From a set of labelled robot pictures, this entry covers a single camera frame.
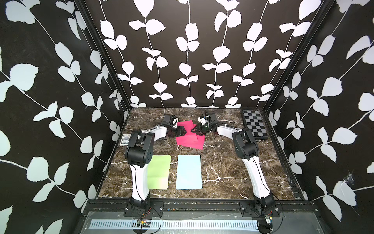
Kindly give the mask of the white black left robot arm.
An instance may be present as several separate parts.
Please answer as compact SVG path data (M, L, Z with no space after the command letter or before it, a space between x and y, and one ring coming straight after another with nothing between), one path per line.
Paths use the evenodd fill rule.
M148 211L150 192L148 188L148 164L153 157L154 143L165 137L180 137L187 133L184 127L157 125L148 130L134 130L126 148L125 158L131 169L132 195L130 205Z

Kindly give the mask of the light blue paper sheet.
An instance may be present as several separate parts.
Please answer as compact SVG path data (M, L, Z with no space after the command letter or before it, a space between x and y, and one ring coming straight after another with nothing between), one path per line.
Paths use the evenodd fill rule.
M176 189L202 189L202 171L200 155L178 156Z

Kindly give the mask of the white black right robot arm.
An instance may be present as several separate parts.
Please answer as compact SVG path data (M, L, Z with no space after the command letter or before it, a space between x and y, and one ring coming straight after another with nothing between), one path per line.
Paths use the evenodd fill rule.
M217 133L233 140L234 149L248 171L255 200L255 209L259 215L266 215L275 206L273 193L269 189L259 160L259 146L248 128L240 129L217 123L215 125L198 124L191 130L200 136Z

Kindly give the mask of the pink paper sheet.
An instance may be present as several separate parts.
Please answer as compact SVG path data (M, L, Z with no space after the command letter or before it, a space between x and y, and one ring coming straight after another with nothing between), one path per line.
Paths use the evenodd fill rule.
M195 127L195 124L192 120L180 121L177 123L177 126L184 127L186 133L183 135L183 137L196 137L196 134L192 132L192 129Z
M200 136L196 133L192 133L190 129L186 130L187 133L184 136L176 137L177 145L203 150L205 137Z

